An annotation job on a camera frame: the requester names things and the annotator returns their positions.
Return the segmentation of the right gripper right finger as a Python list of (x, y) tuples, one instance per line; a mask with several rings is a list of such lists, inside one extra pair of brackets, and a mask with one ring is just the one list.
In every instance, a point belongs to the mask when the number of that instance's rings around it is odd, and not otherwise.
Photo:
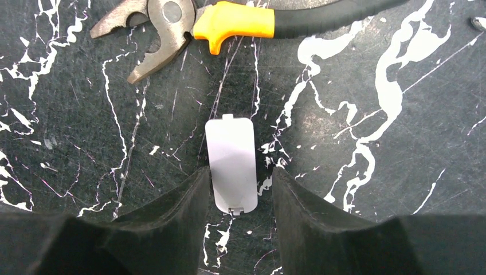
[(484, 274), (484, 215), (354, 216), (272, 173), (273, 206), (285, 274)]

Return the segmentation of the white battery cover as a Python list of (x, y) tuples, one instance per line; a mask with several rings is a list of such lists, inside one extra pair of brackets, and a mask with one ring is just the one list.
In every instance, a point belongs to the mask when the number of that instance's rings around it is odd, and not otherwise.
[(258, 204), (253, 122), (224, 114), (205, 124), (208, 160), (216, 207), (238, 216)]

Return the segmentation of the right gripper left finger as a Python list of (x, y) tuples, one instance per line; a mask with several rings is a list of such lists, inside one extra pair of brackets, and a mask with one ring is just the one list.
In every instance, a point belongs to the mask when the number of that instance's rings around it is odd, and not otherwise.
[(112, 222), (1, 208), (2, 274), (197, 274), (210, 170)]

